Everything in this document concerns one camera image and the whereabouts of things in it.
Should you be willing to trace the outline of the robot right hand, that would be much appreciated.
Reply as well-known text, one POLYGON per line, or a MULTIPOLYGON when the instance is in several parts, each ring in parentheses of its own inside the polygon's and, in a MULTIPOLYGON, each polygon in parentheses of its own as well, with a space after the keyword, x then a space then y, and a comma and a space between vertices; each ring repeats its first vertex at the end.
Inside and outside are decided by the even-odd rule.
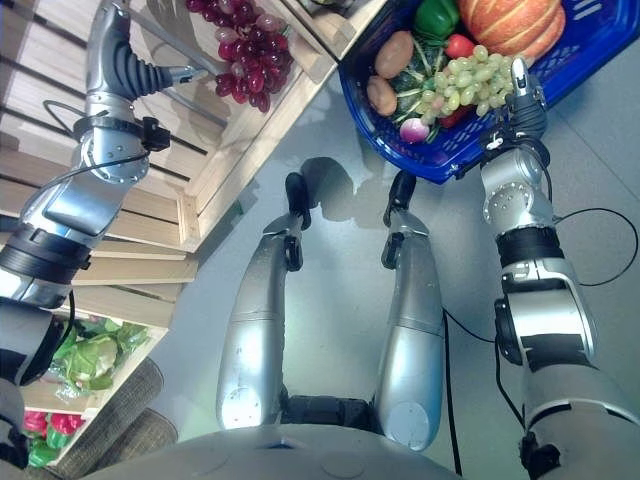
POLYGON ((510 75, 512 91, 506 96, 508 124, 516 136, 540 140, 547 128, 543 88, 521 57, 511 63, 510 75))

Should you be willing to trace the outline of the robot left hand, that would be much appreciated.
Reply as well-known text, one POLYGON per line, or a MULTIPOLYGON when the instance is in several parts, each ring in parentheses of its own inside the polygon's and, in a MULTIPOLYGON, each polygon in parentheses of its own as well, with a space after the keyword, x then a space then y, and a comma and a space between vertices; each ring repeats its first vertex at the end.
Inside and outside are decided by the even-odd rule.
POLYGON ((133 12, 120 1, 102 1, 96 9, 87 43, 87 100, 133 103, 208 74, 201 66, 158 66, 141 59, 131 47, 133 12))

